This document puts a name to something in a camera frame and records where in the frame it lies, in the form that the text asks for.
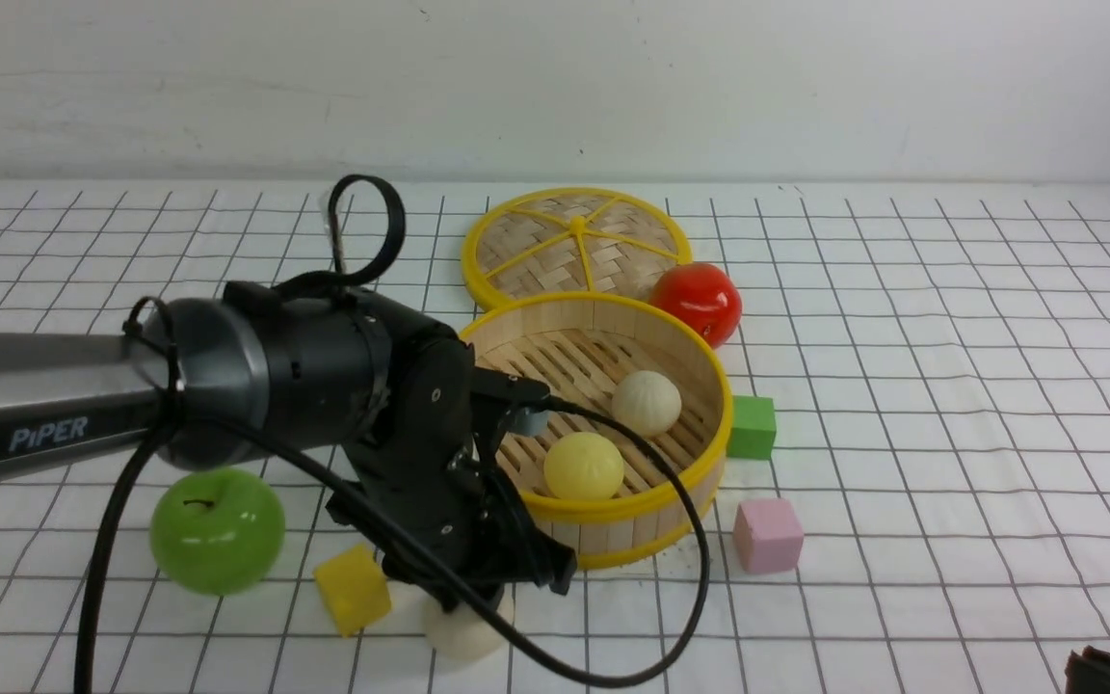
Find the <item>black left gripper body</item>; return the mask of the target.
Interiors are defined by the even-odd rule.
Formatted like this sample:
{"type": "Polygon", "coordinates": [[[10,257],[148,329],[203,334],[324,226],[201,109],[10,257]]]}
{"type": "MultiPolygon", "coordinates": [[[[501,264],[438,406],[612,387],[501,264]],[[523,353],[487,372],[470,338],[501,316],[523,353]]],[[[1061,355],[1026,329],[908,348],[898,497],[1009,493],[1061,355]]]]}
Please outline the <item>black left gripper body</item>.
{"type": "Polygon", "coordinates": [[[508,584],[564,596],[576,553],[537,527],[496,462],[509,434],[543,426],[549,386],[480,368],[453,336],[395,346],[386,405],[347,453],[371,506],[497,605],[508,584]]]}

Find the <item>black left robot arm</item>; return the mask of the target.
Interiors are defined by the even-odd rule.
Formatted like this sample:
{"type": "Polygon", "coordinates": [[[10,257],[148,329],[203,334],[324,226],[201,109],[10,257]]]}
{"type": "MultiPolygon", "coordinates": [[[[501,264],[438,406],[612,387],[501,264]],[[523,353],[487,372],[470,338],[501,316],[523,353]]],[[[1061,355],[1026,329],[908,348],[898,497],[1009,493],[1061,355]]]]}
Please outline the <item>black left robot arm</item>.
{"type": "Polygon", "coordinates": [[[563,596],[576,553],[529,517],[494,461],[549,388],[476,364],[448,325],[364,289],[230,282],[111,334],[0,333],[0,482],[145,442],[185,471],[339,445],[327,514],[387,579],[460,605],[428,550],[485,601],[528,581],[563,596]]]}

